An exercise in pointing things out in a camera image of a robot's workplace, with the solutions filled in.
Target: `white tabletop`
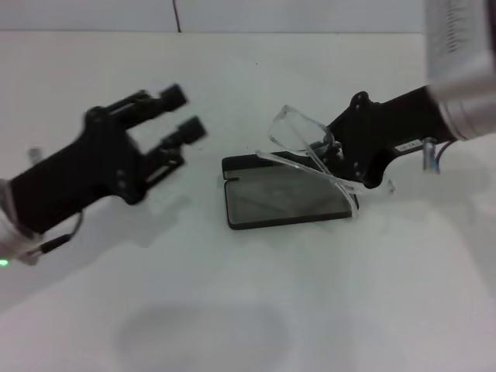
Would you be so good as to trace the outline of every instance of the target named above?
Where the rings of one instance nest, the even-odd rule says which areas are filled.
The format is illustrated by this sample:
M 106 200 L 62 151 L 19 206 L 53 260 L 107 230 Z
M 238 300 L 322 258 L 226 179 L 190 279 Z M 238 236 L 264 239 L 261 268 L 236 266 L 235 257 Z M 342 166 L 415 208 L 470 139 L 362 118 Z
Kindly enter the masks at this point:
M 416 35 L 0 33 L 5 178 L 141 88 L 192 102 L 134 130 L 143 149 L 193 113 L 210 133 L 142 205 L 101 201 L 70 245 L 0 270 L 0 370 L 496 371 L 494 137 L 439 177 L 396 160 L 396 195 L 356 221 L 226 223 L 221 160 L 274 150 L 282 105 L 330 122 L 423 85 L 422 59 Z

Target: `cable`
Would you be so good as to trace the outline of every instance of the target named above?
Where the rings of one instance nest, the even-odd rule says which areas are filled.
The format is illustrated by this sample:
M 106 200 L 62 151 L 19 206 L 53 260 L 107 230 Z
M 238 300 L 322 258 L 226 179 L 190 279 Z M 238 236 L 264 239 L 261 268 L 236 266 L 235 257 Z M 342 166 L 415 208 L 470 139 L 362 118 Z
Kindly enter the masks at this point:
M 441 160 L 441 156 L 444 154 L 444 152 L 447 150 L 448 147 L 453 145 L 456 141 L 449 141 L 446 145 L 444 145 L 441 150 L 438 152 L 436 155 L 436 164 L 437 167 L 439 168 L 439 161 Z
M 84 221 L 84 213 L 83 211 L 79 212 L 77 215 L 77 221 L 76 225 L 74 226 L 74 230 L 70 234 L 63 234 L 61 236 L 58 236 L 55 239 L 49 240 L 48 242 L 43 243 L 38 247 L 37 250 L 33 251 L 33 255 L 39 256 L 42 254 L 47 254 L 51 252 L 52 250 L 55 250 L 59 246 L 70 242 L 78 233 L 78 231 L 81 228 L 81 225 L 83 224 Z
M 79 232 L 81 229 L 81 225 L 83 224 L 84 221 L 84 212 L 80 211 L 79 214 L 77 215 L 77 221 L 76 225 L 74 225 L 74 230 L 71 233 L 71 239 L 76 236 L 76 234 Z
M 179 12 L 177 11 L 177 4 L 176 0 L 172 0 L 172 6 L 174 7 L 174 15 L 176 16 L 176 26 L 177 26 L 177 31 L 179 33 L 182 33 L 181 31 L 181 21 L 179 19 Z

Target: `white backdrop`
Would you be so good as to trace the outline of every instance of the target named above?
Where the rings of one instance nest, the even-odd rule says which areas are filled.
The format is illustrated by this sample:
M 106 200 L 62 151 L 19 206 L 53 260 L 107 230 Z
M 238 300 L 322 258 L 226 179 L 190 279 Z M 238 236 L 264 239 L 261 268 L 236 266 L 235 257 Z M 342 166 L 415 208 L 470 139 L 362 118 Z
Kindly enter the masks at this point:
M 173 0 L 4 0 L 0 29 L 176 31 Z M 186 32 L 422 31 L 422 0 L 177 0 Z
M 73 242 L 0 270 L 0 371 L 496 372 L 494 135 L 439 177 L 396 160 L 397 192 L 355 222 L 226 223 L 222 158 L 276 150 L 282 105 L 328 122 L 358 91 L 421 86 L 423 60 L 420 35 L 0 33 L 0 177 L 140 88 L 191 100 L 133 130 L 143 149 L 191 115 L 209 133 L 143 204 L 101 201 Z

